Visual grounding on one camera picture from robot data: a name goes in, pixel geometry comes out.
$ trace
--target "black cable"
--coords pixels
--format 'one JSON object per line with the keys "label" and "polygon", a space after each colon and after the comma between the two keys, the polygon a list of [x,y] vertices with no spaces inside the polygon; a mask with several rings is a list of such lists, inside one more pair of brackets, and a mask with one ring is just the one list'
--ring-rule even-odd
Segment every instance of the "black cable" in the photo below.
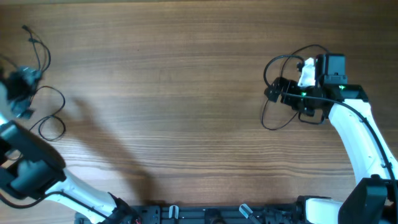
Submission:
{"label": "black cable", "polygon": [[[38,89],[36,90],[35,94],[30,98],[30,103],[33,102],[33,99],[34,99],[35,95],[37,94],[37,92],[38,92],[39,90],[43,89],[43,88],[49,88],[49,89],[52,89],[52,90],[55,90],[56,92],[58,92],[58,93],[60,94],[60,96],[62,97],[62,105],[61,105],[61,107],[59,107],[59,109],[58,109],[57,111],[55,111],[54,113],[52,113],[52,114],[50,114],[50,115],[48,115],[48,116],[45,116],[44,118],[38,120],[35,124],[33,124],[33,126],[29,129],[29,131],[31,131],[36,125],[39,124],[39,127],[37,128],[37,130],[38,130],[38,132],[39,132],[39,136],[42,137],[43,139],[47,140],[47,141],[52,142],[52,141],[56,141],[56,140],[59,140],[60,138],[62,138],[62,136],[63,136],[63,135],[66,133],[66,131],[67,131],[67,126],[65,125],[65,123],[63,122],[63,120],[62,120],[60,117],[57,116],[57,113],[59,113],[59,112],[63,109],[63,107],[65,106],[66,100],[65,100],[64,95],[61,93],[61,91],[57,90],[56,88],[51,87],[51,86],[42,86],[42,87],[38,88]],[[58,135],[57,137],[55,137],[55,138],[47,138],[47,137],[45,137],[45,136],[42,134],[42,126],[43,126],[44,123],[45,123],[46,121],[48,121],[50,118],[56,119],[56,120],[58,120],[58,121],[62,124],[62,132],[61,132],[61,134],[59,134],[59,135]],[[22,157],[22,153],[20,153],[16,159],[11,159],[11,158],[9,158],[9,160],[11,160],[11,161],[17,161],[17,160],[20,159],[21,157]]]}
{"label": "black cable", "polygon": [[338,105],[344,106],[345,108],[351,110],[356,116],[358,116],[362,122],[366,125],[366,127],[369,129],[370,133],[372,134],[372,137],[374,139],[374,141],[377,144],[377,147],[379,148],[381,157],[384,160],[385,166],[387,168],[387,171],[390,175],[390,178],[392,180],[392,186],[393,186],[393,190],[394,190],[394,196],[395,196],[395,206],[396,206],[396,219],[397,219],[397,223],[398,223],[398,188],[397,188],[397,184],[396,184],[396,178],[394,176],[394,172],[392,171],[392,164],[389,162],[388,157],[386,152],[383,149],[383,146],[380,142],[379,137],[377,136],[376,132],[373,130],[372,126],[370,125],[369,121],[356,109],[354,109],[352,106],[347,105],[346,103],[342,103],[336,100],[331,100],[328,98],[321,98],[321,97],[314,97],[314,96],[301,96],[301,95],[296,95],[296,94],[291,94],[291,93],[281,93],[282,95],[285,96],[291,96],[291,97],[296,97],[296,98],[301,98],[301,99],[313,99],[313,100],[323,100],[323,101],[327,101],[327,102],[331,102],[331,103],[336,103]]}
{"label": "black cable", "polygon": [[[310,48],[310,47],[319,47],[319,48],[321,48],[322,50],[324,50],[326,53],[330,53],[330,50],[328,50],[326,47],[324,47],[324,46],[322,46],[322,45],[320,45],[320,44],[310,44],[310,45],[307,45],[307,46],[305,46],[305,47],[302,47],[302,48],[300,48],[300,49],[294,51],[294,52],[292,53],[292,55],[295,55],[295,54],[299,53],[300,51],[305,50],[305,49]],[[289,59],[290,59],[290,58],[287,58],[287,59],[285,60],[285,62],[282,64],[282,68],[280,69],[280,76],[281,76],[281,77],[283,76],[286,63],[287,63],[287,61],[289,61]]]}
{"label": "black cable", "polygon": [[51,196],[51,195],[61,195],[63,197],[66,197],[74,202],[76,202],[77,204],[81,205],[82,207],[85,207],[86,209],[96,213],[97,215],[105,218],[106,220],[111,220],[109,217],[107,217],[106,215],[102,214],[101,212],[97,211],[95,208],[92,208],[86,204],[84,204],[83,202],[80,202],[79,200],[73,198],[72,196],[67,195],[64,192],[58,191],[58,192],[51,192],[48,194],[45,194],[42,198],[37,199],[35,202],[30,203],[28,205],[16,205],[10,201],[8,201],[2,194],[0,194],[0,200],[2,202],[4,202],[6,205],[10,206],[11,208],[16,208],[16,209],[25,209],[25,208],[31,208],[35,205],[37,205],[38,203],[42,202],[44,199],[46,199],[47,197]]}
{"label": "black cable", "polygon": [[268,62],[268,64],[266,65],[265,69],[264,69],[264,81],[266,83],[266,85],[270,88],[271,84],[269,84],[268,80],[267,80],[267,70],[268,67],[270,65],[272,65],[272,63],[274,63],[276,60],[282,59],[282,58],[297,58],[299,60],[302,61],[302,63],[304,64],[304,58],[302,58],[301,56],[298,55],[280,55],[278,57],[274,57],[271,61]]}
{"label": "black cable", "polygon": [[7,57],[3,54],[0,54],[0,58],[7,61],[8,63],[10,63],[15,69],[18,69],[18,65],[13,60],[11,60],[9,57]]}
{"label": "black cable", "polygon": [[43,72],[45,72],[45,71],[49,68],[49,66],[50,66],[50,64],[51,64],[51,53],[50,53],[50,50],[49,50],[49,48],[48,48],[41,40],[29,39],[29,42],[38,43],[38,44],[40,44],[40,45],[47,51],[47,55],[48,55],[48,57],[49,57],[49,58],[48,58],[47,65],[43,64],[43,67],[40,68],[40,71],[43,73]]}
{"label": "black cable", "polygon": [[[298,56],[298,55],[294,55],[294,54],[292,54],[292,55],[280,55],[280,56],[278,56],[278,57],[274,57],[271,61],[268,62],[268,64],[266,65],[266,67],[265,67],[265,69],[264,69],[264,81],[265,81],[266,85],[268,86],[268,88],[271,88],[271,84],[267,81],[267,70],[268,70],[268,68],[272,65],[272,63],[274,63],[276,60],[279,60],[279,59],[282,59],[282,58],[297,58],[297,59],[301,60],[302,63],[304,63],[304,58],[302,58],[302,57],[300,57],[300,56]],[[260,120],[261,120],[261,125],[262,125],[265,129],[267,129],[267,130],[270,130],[270,131],[277,131],[277,130],[279,130],[279,129],[281,129],[281,128],[284,128],[284,127],[287,126],[287,125],[297,116],[297,114],[298,114],[298,113],[295,113],[285,124],[283,124],[282,126],[280,126],[280,127],[278,127],[278,128],[268,128],[268,127],[264,124],[264,114],[266,113],[266,107],[267,107],[268,101],[269,101],[269,100],[267,100],[266,103],[265,103],[265,105],[264,105],[264,108],[263,108],[262,114],[261,114],[261,119],[260,119]]]}
{"label": "black cable", "polygon": [[[32,32],[30,31],[29,27],[27,27],[26,25],[23,25],[22,28],[29,33],[30,38],[33,40],[34,38],[33,38]],[[37,67],[38,67],[38,70],[40,70],[42,67],[40,66],[40,58],[39,58],[39,55],[36,50],[35,42],[34,41],[31,41],[31,42],[32,42],[32,46],[33,46],[33,51],[36,54],[37,63],[39,64]]]}
{"label": "black cable", "polygon": [[277,131],[277,130],[279,130],[279,129],[284,128],[284,127],[285,127],[286,125],[288,125],[291,121],[293,121],[293,119],[294,119],[294,118],[297,116],[297,114],[299,113],[299,112],[296,112],[288,122],[286,122],[286,123],[283,124],[282,126],[279,126],[278,128],[268,128],[268,127],[264,124],[264,114],[266,113],[266,107],[267,107],[268,102],[269,102],[269,100],[266,101],[266,103],[265,103],[265,105],[264,105],[264,108],[262,109],[262,114],[261,114],[261,119],[260,119],[261,125],[262,125],[265,129],[267,129],[267,130],[270,130],[270,131]]}

